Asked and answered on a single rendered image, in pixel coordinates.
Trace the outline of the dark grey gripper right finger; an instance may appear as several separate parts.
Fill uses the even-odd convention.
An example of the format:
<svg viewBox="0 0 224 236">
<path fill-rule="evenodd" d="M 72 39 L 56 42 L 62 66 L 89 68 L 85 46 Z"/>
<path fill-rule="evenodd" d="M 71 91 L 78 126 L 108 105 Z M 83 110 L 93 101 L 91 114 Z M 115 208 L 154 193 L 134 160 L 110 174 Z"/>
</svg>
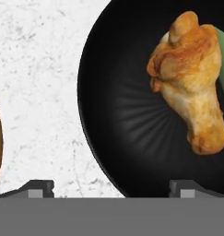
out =
<svg viewBox="0 0 224 236">
<path fill-rule="evenodd" d="M 192 180 L 171 180 L 169 197 L 173 198 L 224 198 L 223 194 L 207 190 Z"/>
</svg>

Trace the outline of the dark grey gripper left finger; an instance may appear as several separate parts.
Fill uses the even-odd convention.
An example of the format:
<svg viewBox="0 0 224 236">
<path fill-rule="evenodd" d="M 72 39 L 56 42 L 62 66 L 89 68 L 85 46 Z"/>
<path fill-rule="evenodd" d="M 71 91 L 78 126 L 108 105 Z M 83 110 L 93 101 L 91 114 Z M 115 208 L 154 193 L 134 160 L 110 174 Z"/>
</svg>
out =
<svg viewBox="0 0 224 236">
<path fill-rule="evenodd" d="M 54 198 L 53 180 L 30 180 L 20 188 L 0 194 L 0 198 Z"/>
</svg>

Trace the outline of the golden roasted chicken drumstick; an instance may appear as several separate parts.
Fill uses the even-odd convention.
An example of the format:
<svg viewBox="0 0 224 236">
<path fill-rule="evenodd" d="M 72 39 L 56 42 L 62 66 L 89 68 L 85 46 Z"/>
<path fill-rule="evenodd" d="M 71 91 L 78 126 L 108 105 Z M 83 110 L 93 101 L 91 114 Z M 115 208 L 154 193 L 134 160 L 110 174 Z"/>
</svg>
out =
<svg viewBox="0 0 224 236">
<path fill-rule="evenodd" d="M 216 89 L 222 66 L 218 31 L 201 25 L 193 11 L 171 24 L 149 57 L 153 91 L 185 120 L 194 153 L 208 155 L 224 148 L 224 119 Z"/>
</svg>

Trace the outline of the black ribbed plate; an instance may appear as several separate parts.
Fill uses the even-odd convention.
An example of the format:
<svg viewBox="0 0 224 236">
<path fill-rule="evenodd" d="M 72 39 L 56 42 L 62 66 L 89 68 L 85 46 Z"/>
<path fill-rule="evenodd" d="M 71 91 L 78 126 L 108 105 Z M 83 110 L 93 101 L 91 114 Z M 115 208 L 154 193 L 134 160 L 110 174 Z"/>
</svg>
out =
<svg viewBox="0 0 224 236">
<path fill-rule="evenodd" d="M 127 197 L 166 197 L 172 180 L 193 180 L 224 195 L 224 149 L 196 155 L 185 121 L 149 85 L 149 55 L 186 10 L 224 31 L 224 0 L 111 0 L 82 53 L 83 131 L 100 167 Z"/>
</svg>

